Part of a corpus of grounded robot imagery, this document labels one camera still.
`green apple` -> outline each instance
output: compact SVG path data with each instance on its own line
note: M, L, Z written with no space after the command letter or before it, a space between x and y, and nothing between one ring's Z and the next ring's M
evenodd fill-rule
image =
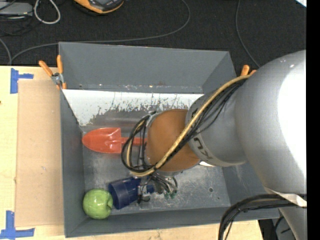
M90 218L103 220L110 215L113 202L108 191L102 188L94 188L84 195L82 207L85 214Z

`cable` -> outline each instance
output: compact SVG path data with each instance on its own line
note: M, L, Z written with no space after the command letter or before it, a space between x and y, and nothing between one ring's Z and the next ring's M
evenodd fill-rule
M6 50L6 53L8 54L9 60L11 60L10 50L9 50L8 46L6 45L6 43L1 39L1 37L0 37L0 43L3 45L4 49Z
M196 120L201 116L201 114L204 112L204 110L215 100L215 98L222 93L225 89L227 89L228 87L230 87L232 84L242 81L244 79L249 78L250 75L242 75L239 76L237 78L234 78L230 81L228 81L227 83L225 83L224 85L222 85L220 88L218 88L204 103L203 105L197 110L197 112L195 113L195 115L191 118L191 120L189 121L189 123L185 126L185 128L183 129L183 131L181 132L181 134L178 136L178 138L176 139L176 141L173 143L173 145L171 146L171 148L166 152L166 154L162 157L162 159L157 162L154 166L152 166L150 169L147 169L145 171L142 172L137 172L134 171L132 169L130 169L129 166L127 166L127 168L129 168L131 170L131 172L137 176L137 177L143 177L143 176L147 176L152 174L153 172L155 172L157 169L159 169L166 161L167 159L172 156L172 153L175 151L175 149L179 146L179 144L183 141L183 139L186 137L186 135L188 134L189 130L193 127L194 123L196 122ZM125 143L125 145L123 146L122 149L122 153L125 152L126 154L126 162L127 165L130 164L130 150L132 148L133 145L133 140L132 139L128 139L127 142Z
M35 1L35 5L33 7L33 11L34 11L34 16L41 22L41 23L44 23L44 24L56 24L60 21L60 18L61 18L61 14L60 14L60 10L58 8L58 6L56 5L56 3L53 1L53 0L49 0L50 3L53 5L53 7L55 8L58 16L57 16L57 19L54 20L54 21L45 21L43 19L41 19L39 16L38 16L38 13L37 13L37 8L39 6L39 2L40 0L36 0Z
M176 29L174 31L171 31L169 33L153 35L153 36L148 36L148 37L130 38L130 39L98 40L98 41L89 41L88 40L88 41L75 41L73 43L91 43L91 44L100 43L100 44L103 44L103 43L131 42L131 41L142 41L142 40L149 40L149 39L155 39L155 38L163 38L163 37L167 37L169 35L175 34L178 31L182 30L189 23L190 18L191 18L191 11L190 11L190 8L189 8L188 4L184 0L181 0L181 1L184 3L184 5L185 5L185 7L187 8L187 11L188 11L187 20L185 21L185 23L181 27L179 27L178 29ZM47 43L47 44L41 44L41 45L33 46L33 47L27 48L25 50L22 50L22 51L18 52L16 55L14 55L11 60L9 60L8 65L12 65L12 62L18 56L20 56L21 54L24 54L24 53L29 52L29 51L34 50L34 49L43 48L43 47L49 47L49 46L56 46L58 44L59 44L58 42Z
M260 68L260 64L253 58L253 56L251 55L251 53L249 52L249 50L247 49L247 47L245 46L241 36L240 36L240 32L239 32L239 27L238 27L238 14L239 14L239 8L240 8L240 1L238 1L238 5L236 8L236 13L235 13L235 29L236 29L236 33L238 35L238 38L240 40L240 43L242 45L242 47L244 48L245 52L249 55L249 57L251 58L251 60L256 64L256 66L258 68Z
M277 194L261 194L246 198L234 205L232 205L226 212L223 214L219 232L218 232L218 240L223 240L223 235L228 227L228 225L234 221L235 217L241 212L248 212L260 209L274 209L281 207L297 207L295 203L288 201L285 198Z

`blue cup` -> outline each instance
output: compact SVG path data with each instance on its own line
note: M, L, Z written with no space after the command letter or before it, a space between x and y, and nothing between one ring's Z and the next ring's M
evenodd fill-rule
M108 190L113 198L113 206L121 209L138 200L138 187L141 178L125 178L111 182Z

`wire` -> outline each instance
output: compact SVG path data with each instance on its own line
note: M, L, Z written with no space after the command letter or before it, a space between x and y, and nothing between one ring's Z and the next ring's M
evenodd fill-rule
M261 195L256 195L256 196L246 198L232 205L229 209L225 211L220 221L218 240L223 240L223 235L226 228L231 222L233 222L235 217L241 212L248 212L248 211L260 210L260 209L274 209L274 208L281 208L281 207L296 207L296 206L297 205L295 203L292 203L277 194L261 194Z
M9 60L11 60L11 53L10 50L8 48L8 46L6 45L6 43L1 39L0 37L0 43L3 45L4 49L6 50L6 53L8 54Z
M239 27L238 27L238 13L239 13L239 7L240 7L240 1L238 1L238 6L236 8L236 13L235 13L235 29L236 32L238 34L238 38L240 40L240 43L242 44L242 47L244 48L244 50L246 51L246 53L249 55L249 57L251 58L251 60L253 60L253 62L255 63L255 65L260 68L260 64L253 58L253 56L251 55L251 53L248 51L246 45L244 44L244 41L242 40L241 36L240 36L240 32L239 32Z
M45 20L43 20L42 18L40 18L40 17L38 16L37 8L38 8L38 6L39 6L40 0L36 0L36 1L35 1L35 5L34 5L34 7L33 7L34 16L35 16L41 23L49 24L49 25L50 25L50 24L56 24L56 23L58 23L58 22L60 21L60 19L61 19L60 10L59 10L58 6L56 5L56 3L55 3L53 0L49 0L49 1L50 1L50 3L53 5L53 7L55 8L55 10L56 10L56 12L57 12L57 19L54 20L54 21L45 21Z
M238 5L236 8L236 13L235 13L235 29L236 29L236 33L238 35L238 38L240 40L240 43L242 45L242 47L244 48L245 52L249 55L249 57L251 58L251 60L255 63L255 65L260 68L260 64L253 58L253 56L251 55L251 53L249 52L248 48L246 47L246 45L244 44L241 36L240 36L240 31L239 31L239 27L238 27L238 14L239 14L239 8L240 8L240 1L238 1Z
M229 228L228 228L228 231L227 231L227 233L226 233L226 235L225 235L224 240L227 240L233 223L234 223L234 221L232 220L231 223L230 223L230 225L229 225Z
M190 11L190 8L189 8L188 4L184 0L181 0L181 1L184 3L184 5L185 5L185 7L187 8L187 11L188 11L187 20L185 21L185 23L181 27L179 27L178 29L176 29L174 31L171 31L169 33L159 34L159 35L152 35L152 36L147 36L147 37L129 38L129 39L98 40L98 41L90 41L90 40L88 40L88 41L75 41L73 43L91 43L91 44L100 43L100 44L103 44L103 43L131 42L131 41L142 41L142 40L149 40L149 39L155 39L155 38L163 38L163 37L167 37L169 35L175 34L175 33L179 32L180 30L182 30L189 23L190 18L191 18L191 11ZM22 51L18 52L16 55L14 55L12 57L12 59L9 60L8 65L12 65L12 62L17 57L19 57L21 54L24 54L24 53L29 52L29 51L34 50L34 49L43 48L43 47L49 47L49 46L56 46L58 44L59 44L58 42L47 43L47 44L41 44L41 45L33 46L33 47L27 48L25 50L22 50Z

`orange plastic shovel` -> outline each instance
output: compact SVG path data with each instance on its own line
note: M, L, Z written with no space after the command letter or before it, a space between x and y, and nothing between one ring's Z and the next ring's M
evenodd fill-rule
M117 153L122 151L122 145L128 140L121 137L121 128L107 127L94 129L82 137L82 144L90 150L101 153ZM140 145L141 139L135 137L133 145Z

